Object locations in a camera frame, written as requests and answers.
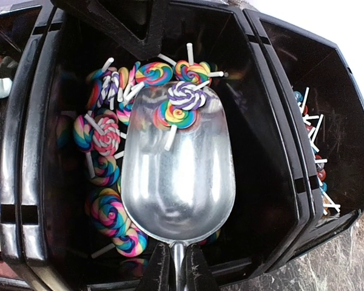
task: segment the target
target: candy bin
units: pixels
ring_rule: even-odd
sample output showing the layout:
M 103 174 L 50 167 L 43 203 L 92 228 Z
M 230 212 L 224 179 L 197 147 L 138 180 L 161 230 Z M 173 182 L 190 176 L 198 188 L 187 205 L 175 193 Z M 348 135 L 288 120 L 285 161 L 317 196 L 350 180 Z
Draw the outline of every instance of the candy bin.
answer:
M 314 194 L 312 220 L 274 270 L 348 229 L 364 212 L 364 100 L 335 43 L 258 12 L 244 13 L 303 148 Z
M 93 28 L 89 15 L 79 21 L 65 1 L 54 2 L 68 14 L 46 36 L 25 118 L 20 209 L 30 269 L 52 290 L 138 285 L 158 242 L 122 207 L 127 124 L 146 126 L 129 123 L 141 88 L 182 81 L 191 90 L 210 86 L 220 97 L 234 157 L 236 202 L 218 237 L 201 246 L 204 258 L 220 286 L 265 272 L 308 222 L 311 191 L 268 63 L 246 37 L 253 31 L 242 11 L 172 1 L 162 34 L 154 36 L 161 46 L 143 56 L 138 47 L 149 45 L 145 41 L 131 49 L 128 39 L 111 40 L 113 32 L 107 37 Z M 117 2 L 105 5 L 119 10 Z M 162 111 L 171 106 L 160 109 L 159 126 L 175 125 L 177 135 L 198 126 L 206 97 L 197 94 L 194 102 L 173 95 L 173 116 Z M 131 272 L 127 258 L 135 259 Z

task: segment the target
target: lollipop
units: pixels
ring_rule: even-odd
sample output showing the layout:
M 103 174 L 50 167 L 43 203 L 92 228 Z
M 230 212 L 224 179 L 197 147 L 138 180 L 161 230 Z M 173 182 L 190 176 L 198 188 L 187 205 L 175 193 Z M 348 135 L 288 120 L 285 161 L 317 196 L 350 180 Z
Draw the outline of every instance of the lollipop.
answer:
M 99 187 L 112 186 L 120 176 L 119 167 L 113 156 L 102 156 L 97 152 L 92 152 L 92 161 L 96 177 L 88 179 Z
M 126 235 L 112 238 L 117 251 L 128 257 L 138 256 L 143 253 L 147 247 L 147 240 L 148 236 L 133 223 L 131 223 Z
M 131 88 L 136 84 L 135 75 L 136 75 L 137 70 L 139 70 L 139 67 L 140 67 L 140 62 L 136 62 L 135 65 L 133 65 L 132 70 L 129 71 L 127 87 L 124 90 L 124 94 L 123 94 L 125 100 L 127 98 L 127 95 L 129 94 Z
M 116 109 L 117 118 L 125 125 L 128 125 L 128 123 L 129 123 L 129 118 L 131 116 L 133 102 L 134 102 L 134 99 L 131 99 L 128 102 L 128 104 L 125 106 L 123 103 L 119 103 L 119 105 Z
M 109 237 L 125 234 L 129 227 L 128 217 L 117 192 L 111 188 L 93 192 L 90 194 L 89 203 L 90 219 L 98 231 Z
M 93 129 L 86 122 L 86 120 L 83 118 L 82 115 L 77 117 L 74 121 L 73 135 L 74 135 L 74 141 L 78 146 L 79 150 L 85 153 L 87 168 L 89 170 L 89 176 L 91 178 L 94 178 L 96 174 L 93 168 L 92 156 L 90 154 L 90 152 L 93 149 L 93 144 L 92 144 Z
M 127 87 L 128 84 L 128 78 L 129 78 L 129 72 L 128 69 L 125 67 L 122 67 L 119 69 L 119 76 L 120 76 L 120 87 L 119 87 L 119 91 L 117 94 L 117 101 L 118 102 L 123 102 L 123 94 L 124 94 L 124 89 Z

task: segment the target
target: scoop handle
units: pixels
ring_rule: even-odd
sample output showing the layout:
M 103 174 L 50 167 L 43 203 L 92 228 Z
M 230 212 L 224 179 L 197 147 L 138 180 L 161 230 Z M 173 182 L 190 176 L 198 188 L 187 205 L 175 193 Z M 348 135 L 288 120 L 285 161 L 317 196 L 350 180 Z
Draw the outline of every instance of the scoop handle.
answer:
M 184 291 L 186 285 L 186 246 L 183 242 L 176 241 L 171 246 L 171 257 L 174 261 L 175 277 L 171 285 L 172 291 Z

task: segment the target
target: candy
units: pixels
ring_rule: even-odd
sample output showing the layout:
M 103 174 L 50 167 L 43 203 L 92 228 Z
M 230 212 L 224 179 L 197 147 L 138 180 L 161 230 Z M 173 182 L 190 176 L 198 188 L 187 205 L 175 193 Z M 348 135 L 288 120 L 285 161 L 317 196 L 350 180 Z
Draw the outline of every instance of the candy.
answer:
M 137 83 L 144 82 L 146 87 L 165 85 L 172 76 L 171 67 L 163 62 L 151 62 L 139 68 L 135 74 Z
M 70 142 L 72 137 L 72 125 L 73 119 L 67 115 L 60 115 L 56 125 L 56 147 L 58 150 L 62 150 Z
M 218 237 L 220 236 L 220 232 L 221 232 L 221 229 L 217 230 L 215 233 L 211 234 L 210 236 L 208 236 L 203 241 L 200 241 L 198 244 L 200 246 L 204 246 L 204 245 L 214 243 L 218 239 Z
M 174 73 L 178 80 L 195 84 L 210 81 L 211 79 L 208 77 L 210 72 L 210 67 L 206 62 L 189 65 L 187 61 L 179 61 L 174 67 Z
M 104 131 L 103 135 L 98 132 L 93 134 L 94 149 L 103 156 L 112 156 L 117 152 L 120 143 L 120 131 L 116 121 L 109 117 L 102 117 L 98 125 Z
M 112 186 L 120 176 L 119 167 L 113 156 L 102 156 L 98 152 L 92 152 L 92 161 L 95 169 L 95 177 L 88 179 L 99 187 Z
M 90 155 L 90 151 L 93 149 L 93 128 L 91 128 L 82 115 L 79 115 L 74 121 L 73 135 L 74 142 L 79 150 L 85 153 L 89 175 L 91 178 L 94 178 L 96 174 L 93 168 L 92 156 Z
M 125 234 L 128 217 L 117 192 L 111 188 L 93 192 L 90 194 L 89 203 L 90 218 L 98 231 L 109 237 Z
M 133 223 L 131 223 L 126 235 L 112 238 L 117 251 L 128 257 L 138 256 L 143 253 L 147 247 L 147 240 L 148 236 Z
M 124 106 L 124 104 L 121 102 L 119 103 L 116 114 L 117 118 L 124 123 L 125 125 L 129 124 L 129 118 L 131 116 L 132 106 L 133 106 L 134 99 L 131 99 L 127 105 Z
M 203 90 L 195 90 L 196 86 L 190 82 L 180 81 L 169 88 L 167 97 L 169 102 L 182 110 L 196 110 L 205 104 L 207 94 Z

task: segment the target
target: swirl lollipop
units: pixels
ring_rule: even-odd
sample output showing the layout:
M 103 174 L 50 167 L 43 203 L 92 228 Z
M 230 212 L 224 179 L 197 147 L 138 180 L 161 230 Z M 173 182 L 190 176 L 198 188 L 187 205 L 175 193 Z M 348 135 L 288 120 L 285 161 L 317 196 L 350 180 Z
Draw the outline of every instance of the swirl lollipop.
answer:
M 127 226 L 127 213 L 117 192 L 111 188 L 93 192 L 90 194 L 89 202 L 90 219 L 98 231 L 109 237 L 126 233 L 130 225 Z
M 120 176 L 116 159 L 112 156 L 102 156 L 98 152 L 92 152 L 92 161 L 95 169 L 95 177 L 88 179 L 99 187 L 108 187 L 116 183 Z
M 147 241 L 148 236 L 133 223 L 124 236 L 112 238 L 118 253 L 128 257 L 143 253 L 147 247 Z
M 172 79 L 172 76 L 171 67 L 163 62 L 151 62 L 140 67 L 135 74 L 138 84 L 127 95 L 126 101 L 130 101 L 144 87 L 165 85 Z
M 89 176 L 91 178 L 94 178 L 96 174 L 93 168 L 92 156 L 90 154 L 90 152 L 93 149 L 93 143 L 92 143 L 93 129 L 83 118 L 82 115 L 79 115 L 79 117 L 77 117 L 74 121 L 73 136 L 74 136 L 74 141 L 78 146 L 79 150 L 85 153 L 87 168 L 89 170 Z

